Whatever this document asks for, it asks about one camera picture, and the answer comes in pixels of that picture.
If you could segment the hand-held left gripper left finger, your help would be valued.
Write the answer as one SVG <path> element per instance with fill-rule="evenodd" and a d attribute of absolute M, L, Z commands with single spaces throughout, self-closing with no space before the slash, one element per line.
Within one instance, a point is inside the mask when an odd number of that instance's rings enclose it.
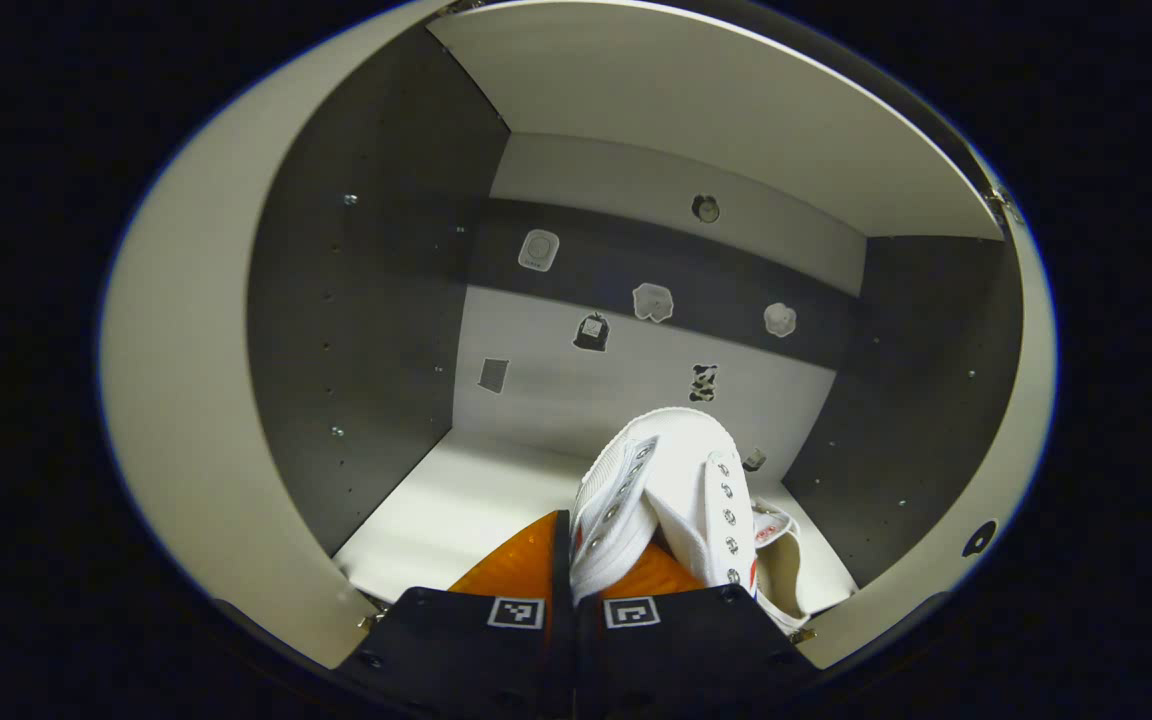
<path fill-rule="evenodd" d="M 340 674 L 407 719 L 571 717 L 568 521 L 532 521 L 447 591 L 408 588 L 366 621 Z"/>

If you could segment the white shoe cabinet door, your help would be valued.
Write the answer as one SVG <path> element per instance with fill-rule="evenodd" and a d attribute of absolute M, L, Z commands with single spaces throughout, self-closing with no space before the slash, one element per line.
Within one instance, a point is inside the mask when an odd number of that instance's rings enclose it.
<path fill-rule="evenodd" d="M 334 669 L 370 605 L 294 510 L 262 432 L 247 285 L 279 165 L 329 92 L 444 0 L 308 50 L 194 132 L 147 188 L 109 273 L 99 381 L 111 450 L 157 541 L 207 600 Z"/>
<path fill-rule="evenodd" d="M 1041 255 L 973 152 L 998 240 L 864 240 L 861 293 L 801 311 L 796 357 L 835 373 L 783 486 L 858 589 L 806 626 L 818 667 L 858 664 L 942 606 L 1032 487 L 1059 381 Z"/>

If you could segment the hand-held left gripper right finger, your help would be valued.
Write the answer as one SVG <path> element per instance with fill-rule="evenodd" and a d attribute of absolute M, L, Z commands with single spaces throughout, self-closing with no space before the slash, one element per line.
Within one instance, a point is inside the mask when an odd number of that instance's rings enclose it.
<path fill-rule="evenodd" d="M 820 676 L 744 589 L 702 588 L 657 541 L 575 621 L 576 719 L 781 719 Z"/>

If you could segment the white canvas shoe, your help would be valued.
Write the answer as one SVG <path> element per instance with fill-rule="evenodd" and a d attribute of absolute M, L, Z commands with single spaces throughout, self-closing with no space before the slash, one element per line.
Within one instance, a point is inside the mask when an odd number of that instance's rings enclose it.
<path fill-rule="evenodd" d="M 759 596 L 753 498 L 732 434 L 713 416 L 664 407 L 602 448 L 573 501 L 573 602 L 630 575 L 649 544 L 702 588 Z"/>
<path fill-rule="evenodd" d="M 806 626 L 809 612 L 801 609 L 799 589 L 803 550 L 799 524 L 791 515 L 763 498 L 751 501 L 755 528 L 755 601 L 788 637 Z"/>

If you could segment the white shoe cabinet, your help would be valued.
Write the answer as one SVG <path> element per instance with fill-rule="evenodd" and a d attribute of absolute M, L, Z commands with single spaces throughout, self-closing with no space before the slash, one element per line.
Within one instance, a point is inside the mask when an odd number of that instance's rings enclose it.
<path fill-rule="evenodd" d="M 744 0 L 429 15 L 262 205 L 248 351 L 285 488 L 357 591 L 447 588 L 707 369 L 751 488 L 803 526 L 812 621 L 858 584 L 783 484 L 835 381 L 799 313 L 859 295 L 869 237 L 1000 238 L 973 152 Z"/>

